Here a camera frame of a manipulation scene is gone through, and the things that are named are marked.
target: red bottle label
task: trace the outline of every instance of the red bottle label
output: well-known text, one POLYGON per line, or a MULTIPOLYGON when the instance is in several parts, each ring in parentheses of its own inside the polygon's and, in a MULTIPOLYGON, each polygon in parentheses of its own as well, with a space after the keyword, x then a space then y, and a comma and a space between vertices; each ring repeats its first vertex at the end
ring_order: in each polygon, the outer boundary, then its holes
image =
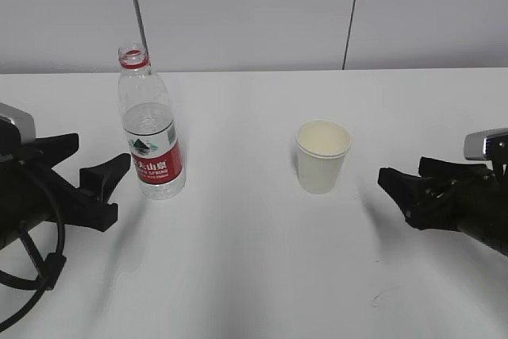
POLYGON ((152 135, 125 133, 137 175, 143 182, 163 184, 180 175, 183 162, 173 123, 152 135))

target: white wall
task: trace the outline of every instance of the white wall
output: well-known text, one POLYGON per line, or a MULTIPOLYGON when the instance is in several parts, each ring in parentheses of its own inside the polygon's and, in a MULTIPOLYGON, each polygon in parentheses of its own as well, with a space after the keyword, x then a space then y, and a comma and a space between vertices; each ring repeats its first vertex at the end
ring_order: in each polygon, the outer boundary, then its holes
POLYGON ((161 71, 338 69, 352 0, 140 0, 161 71))
POLYGON ((357 0, 347 69, 508 65, 506 0, 357 0))
POLYGON ((0 0, 0 73, 117 70, 132 0, 0 0))
MULTIPOLYGON (((352 0, 140 0, 159 71, 336 69, 352 0)), ((357 0, 347 69, 508 65, 505 0, 357 0)), ((0 0, 0 73, 117 71, 132 0, 0 0)))

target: paper cup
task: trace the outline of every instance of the paper cup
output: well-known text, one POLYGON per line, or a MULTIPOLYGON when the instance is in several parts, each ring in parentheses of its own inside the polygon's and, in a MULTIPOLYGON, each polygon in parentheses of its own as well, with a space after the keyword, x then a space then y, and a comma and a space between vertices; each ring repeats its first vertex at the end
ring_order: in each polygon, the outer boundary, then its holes
POLYGON ((330 192, 351 148, 351 135, 331 121, 308 121, 298 130, 296 143, 303 189, 316 195, 330 192))

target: table surface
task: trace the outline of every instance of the table surface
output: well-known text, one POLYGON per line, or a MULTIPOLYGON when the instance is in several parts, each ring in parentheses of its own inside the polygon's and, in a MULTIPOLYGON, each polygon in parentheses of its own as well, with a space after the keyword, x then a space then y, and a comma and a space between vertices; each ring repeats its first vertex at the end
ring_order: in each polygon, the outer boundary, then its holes
MULTIPOLYGON (((1 101, 39 137, 77 132, 56 170, 127 152, 118 74, 1 75, 1 101)), ((162 74, 186 155, 175 198, 142 197, 133 169, 106 233, 69 227, 54 291, 9 339, 506 338, 508 259, 460 233, 411 229, 381 167, 463 161, 467 133, 506 126, 508 69, 162 74), (336 188, 296 178, 297 128, 328 118, 352 150, 336 188)), ((55 227, 33 230, 55 244, 55 227)), ((19 242, 0 268, 34 277, 19 242)), ((0 319, 29 293, 0 287, 0 319)))

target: water bottle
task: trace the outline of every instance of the water bottle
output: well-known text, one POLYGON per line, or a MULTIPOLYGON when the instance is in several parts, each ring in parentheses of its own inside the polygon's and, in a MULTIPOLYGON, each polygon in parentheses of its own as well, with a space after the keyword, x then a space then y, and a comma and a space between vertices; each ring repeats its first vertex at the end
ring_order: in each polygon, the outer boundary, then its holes
POLYGON ((156 200, 173 197, 185 171, 167 89, 141 44, 120 47, 118 59, 118 105, 141 190, 156 200))

